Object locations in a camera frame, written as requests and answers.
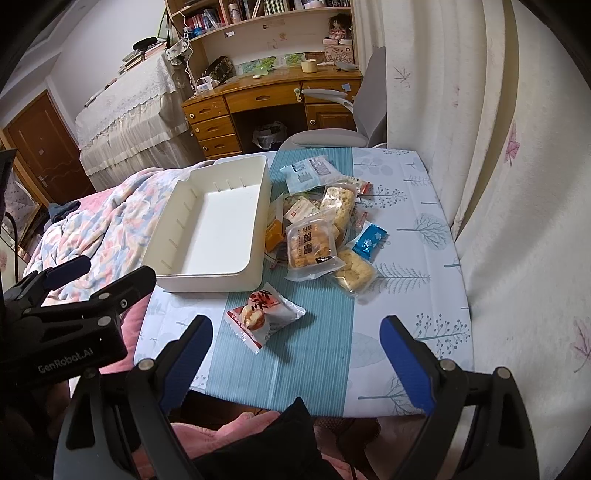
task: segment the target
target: gray office chair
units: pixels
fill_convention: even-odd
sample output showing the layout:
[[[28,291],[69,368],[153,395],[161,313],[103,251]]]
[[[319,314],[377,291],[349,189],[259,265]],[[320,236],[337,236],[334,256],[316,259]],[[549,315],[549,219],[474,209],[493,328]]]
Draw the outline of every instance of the gray office chair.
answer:
[[[344,128],[321,128],[292,135],[279,151],[319,147],[374,147],[385,141],[386,134],[386,47],[377,49],[369,59],[365,77],[355,103],[336,90],[305,89],[304,95],[336,102],[353,112],[357,131]]]

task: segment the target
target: wooden desk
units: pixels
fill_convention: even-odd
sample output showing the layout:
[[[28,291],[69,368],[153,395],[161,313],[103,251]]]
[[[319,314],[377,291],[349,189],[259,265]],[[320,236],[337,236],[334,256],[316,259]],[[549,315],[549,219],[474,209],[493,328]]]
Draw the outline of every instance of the wooden desk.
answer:
[[[342,105],[305,97],[303,89],[320,88],[347,93],[353,102],[361,85],[359,72],[319,67],[303,73],[300,67],[274,70],[260,79],[243,75],[228,80],[211,92],[183,103],[187,120],[208,159],[256,151],[253,130],[278,120],[287,134],[305,129],[346,128],[355,130],[353,115]]]

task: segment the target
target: black cloth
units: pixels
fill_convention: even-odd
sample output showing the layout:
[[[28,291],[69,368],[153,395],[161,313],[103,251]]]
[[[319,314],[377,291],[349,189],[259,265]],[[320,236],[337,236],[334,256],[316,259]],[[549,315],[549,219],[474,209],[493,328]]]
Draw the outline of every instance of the black cloth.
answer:
[[[342,480],[316,446],[308,409],[298,397],[265,430],[193,460],[206,480]]]
[[[65,205],[50,203],[49,207],[47,207],[50,222],[56,223],[60,220],[63,220],[64,218],[66,218],[68,213],[77,211],[79,206],[80,202],[78,200],[73,200],[72,202],[68,202]]]

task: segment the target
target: white plastic tray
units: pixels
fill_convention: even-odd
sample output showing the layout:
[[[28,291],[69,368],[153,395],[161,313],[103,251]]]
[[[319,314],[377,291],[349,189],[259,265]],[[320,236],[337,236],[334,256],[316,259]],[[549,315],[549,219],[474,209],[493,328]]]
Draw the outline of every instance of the white plastic tray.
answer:
[[[264,155],[193,170],[144,255],[166,291],[251,291],[262,278],[271,182]]]

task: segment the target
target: blue gripper pad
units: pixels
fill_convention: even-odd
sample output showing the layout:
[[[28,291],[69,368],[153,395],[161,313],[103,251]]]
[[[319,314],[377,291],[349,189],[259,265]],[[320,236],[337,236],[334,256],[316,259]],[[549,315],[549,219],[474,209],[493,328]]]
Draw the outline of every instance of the blue gripper pad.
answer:
[[[404,329],[406,335],[401,335],[392,322],[398,322],[398,327]],[[430,415],[435,408],[431,379],[407,343],[416,340],[400,320],[388,317],[380,325],[379,340],[413,406]]]
[[[57,290],[82,275],[86,275],[89,271],[90,258],[81,255],[50,270],[43,282],[43,287],[48,290]]]
[[[164,374],[160,408],[165,414],[183,403],[212,340],[211,320],[206,316],[198,315],[181,338],[169,342],[158,355],[156,359],[158,373],[163,369]]]

